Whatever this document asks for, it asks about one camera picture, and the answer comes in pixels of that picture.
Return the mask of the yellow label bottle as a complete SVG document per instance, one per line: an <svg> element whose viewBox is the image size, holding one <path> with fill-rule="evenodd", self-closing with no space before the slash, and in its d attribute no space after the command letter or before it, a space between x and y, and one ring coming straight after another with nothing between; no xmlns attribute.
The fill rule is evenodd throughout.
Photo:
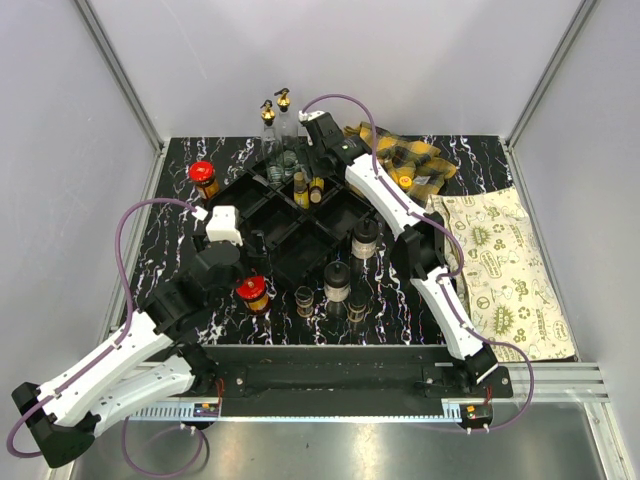
<svg viewBox="0 0 640 480"><path fill-rule="evenodd" d="M324 189L324 179L321 177L314 177L309 184L309 201L312 204L319 204L323 198Z"/></svg>
<svg viewBox="0 0 640 480"><path fill-rule="evenodd" d="M310 206L308 184L304 174L299 171L293 176L293 199L294 202L302 209L308 209Z"/></svg>

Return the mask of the clear oil bottle gold spout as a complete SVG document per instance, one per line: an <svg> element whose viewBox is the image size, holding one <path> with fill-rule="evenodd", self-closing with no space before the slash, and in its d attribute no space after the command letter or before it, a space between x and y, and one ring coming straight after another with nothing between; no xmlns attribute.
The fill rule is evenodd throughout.
<svg viewBox="0 0 640 480"><path fill-rule="evenodd" d="M296 147L298 145L298 124L292 116L290 90L287 87L275 92L276 105L279 110L278 132L283 146L283 175L284 179L291 178L298 170Z"/></svg>

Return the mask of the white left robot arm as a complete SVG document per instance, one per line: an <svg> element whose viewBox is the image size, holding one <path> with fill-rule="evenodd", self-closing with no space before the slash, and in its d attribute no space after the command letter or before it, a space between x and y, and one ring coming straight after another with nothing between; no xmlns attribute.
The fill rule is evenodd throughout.
<svg viewBox="0 0 640 480"><path fill-rule="evenodd" d="M265 235L216 239L78 364L41 385L25 382L12 399L51 468L83 455L113 424L160 399L203 396L217 386L214 360L194 334L211 319L213 301L268 269Z"/></svg>

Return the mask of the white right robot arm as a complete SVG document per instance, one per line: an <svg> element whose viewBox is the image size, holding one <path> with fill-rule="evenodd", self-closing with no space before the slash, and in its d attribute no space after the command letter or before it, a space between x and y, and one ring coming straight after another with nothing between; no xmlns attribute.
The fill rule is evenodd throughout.
<svg viewBox="0 0 640 480"><path fill-rule="evenodd" d="M476 396L490 383L498 361L479 337L459 300L445 259L445 240L456 243L441 216L427 214L391 179L374 150L358 136L347 137L331 114L298 114L311 147L311 170L337 174L371 203L390 228L394 244L390 260L403 281L410 283L436 320L453 362L454 384L466 396Z"/></svg>

